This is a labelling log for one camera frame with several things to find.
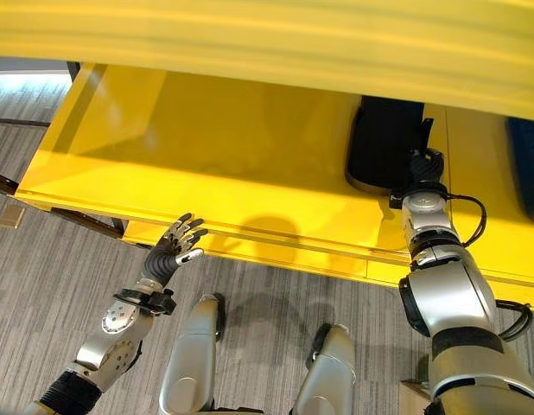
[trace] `black rubber sleeve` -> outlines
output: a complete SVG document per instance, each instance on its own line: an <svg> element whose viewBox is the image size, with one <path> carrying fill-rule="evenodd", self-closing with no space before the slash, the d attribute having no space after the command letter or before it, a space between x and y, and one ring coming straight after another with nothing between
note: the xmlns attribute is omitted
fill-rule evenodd
<svg viewBox="0 0 534 415"><path fill-rule="evenodd" d="M176 252L167 240L154 246L144 261L143 276L166 286L179 267L175 261Z"/></svg>
<svg viewBox="0 0 534 415"><path fill-rule="evenodd" d="M73 372L64 372L42 395L41 403L62 415L84 415L98 402L102 392Z"/></svg>

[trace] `yellow table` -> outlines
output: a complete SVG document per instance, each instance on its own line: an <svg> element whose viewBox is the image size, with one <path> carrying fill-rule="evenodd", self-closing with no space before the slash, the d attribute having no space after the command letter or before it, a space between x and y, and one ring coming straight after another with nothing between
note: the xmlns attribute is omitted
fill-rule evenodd
<svg viewBox="0 0 534 415"><path fill-rule="evenodd" d="M534 119L534 0L0 0L0 55Z"/></svg>
<svg viewBox="0 0 534 415"><path fill-rule="evenodd" d="M210 253L396 285L409 261L400 213L344 179L358 104L348 93L88 65L16 198L130 219L125 240L148 244L191 211L212 231ZM534 305L534 225L504 174L504 119L436 105L425 116L435 118L430 145L449 155L444 181L487 205L472 249L483 273L497 297ZM479 213L463 202L452 215L463 238L476 228Z"/></svg>

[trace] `black cable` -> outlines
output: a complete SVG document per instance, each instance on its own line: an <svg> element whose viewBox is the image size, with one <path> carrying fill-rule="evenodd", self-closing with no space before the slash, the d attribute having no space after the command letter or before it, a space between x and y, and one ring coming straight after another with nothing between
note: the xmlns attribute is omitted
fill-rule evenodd
<svg viewBox="0 0 534 415"><path fill-rule="evenodd" d="M484 230L486 229L486 221L487 221L487 211L486 207L484 206L484 203L476 199L472 196L465 196L465 195L452 195L451 193L448 194L448 199L458 199L462 201L473 201L476 203L480 208L480 222L478 226L476 227L476 230L474 231L473 235L467 239L467 242L463 242L463 247L470 246L473 242L475 242L482 234L484 233Z"/></svg>
<svg viewBox="0 0 534 415"><path fill-rule="evenodd" d="M499 333L499 337L501 337L504 342L515 340L530 327L534 316L532 315L529 304L521 304L507 300L495 300L495 305L500 309L520 312L520 317L509 328Z"/></svg>

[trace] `gray carpet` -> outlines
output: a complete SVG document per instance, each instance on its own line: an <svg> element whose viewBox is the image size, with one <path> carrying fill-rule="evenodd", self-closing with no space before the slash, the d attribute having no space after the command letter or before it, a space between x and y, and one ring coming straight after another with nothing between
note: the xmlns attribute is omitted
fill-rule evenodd
<svg viewBox="0 0 534 415"><path fill-rule="evenodd" d="M0 117L49 120L67 88L51 80L34 88L0 81ZM0 125L0 173L19 180L43 132ZM6 202L0 195L0 213ZM138 277L146 253L31 207L19 229L0 227L1 409L20 412L41 396L99 323L111 294ZM410 329L397 290L214 257L185 265L170 288L175 313L157 318L139 362L93 413L157 413L177 330L198 298L213 291L228 300L219 405L288 413L323 322L347 325L355 339L355 414L397 414L398 382L424 376L417 364L429 343ZM502 326L513 317L501 313ZM513 345L534 377L534 324Z"/></svg>

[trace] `blue object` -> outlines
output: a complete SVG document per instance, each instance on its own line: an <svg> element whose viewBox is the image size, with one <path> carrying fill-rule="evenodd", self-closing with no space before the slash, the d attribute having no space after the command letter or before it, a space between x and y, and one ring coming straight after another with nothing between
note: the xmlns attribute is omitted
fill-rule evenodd
<svg viewBox="0 0 534 415"><path fill-rule="evenodd" d="M507 127L524 210L534 220L534 121L508 118Z"/></svg>

